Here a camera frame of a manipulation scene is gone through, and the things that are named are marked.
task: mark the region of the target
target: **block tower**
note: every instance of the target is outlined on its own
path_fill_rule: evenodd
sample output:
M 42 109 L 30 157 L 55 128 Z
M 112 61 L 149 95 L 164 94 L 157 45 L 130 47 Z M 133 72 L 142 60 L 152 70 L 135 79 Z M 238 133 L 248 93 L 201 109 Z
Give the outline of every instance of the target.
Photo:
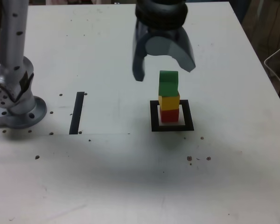
M 162 123 L 178 122 L 178 71 L 160 71 L 159 103 Z

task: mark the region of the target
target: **tabletop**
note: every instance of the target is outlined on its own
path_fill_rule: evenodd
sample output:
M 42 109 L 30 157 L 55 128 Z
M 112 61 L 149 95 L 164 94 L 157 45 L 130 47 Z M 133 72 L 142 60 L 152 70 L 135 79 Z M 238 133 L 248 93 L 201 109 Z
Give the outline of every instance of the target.
M 0 224 L 280 224 L 278 95 L 229 3 L 188 8 L 196 68 L 147 56 L 136 82 L 135 5 L 29 7 L 25 56 L 48 113 L 0 128 Z M 151 132 L 160 70 L 179 71 L 194 131 Z

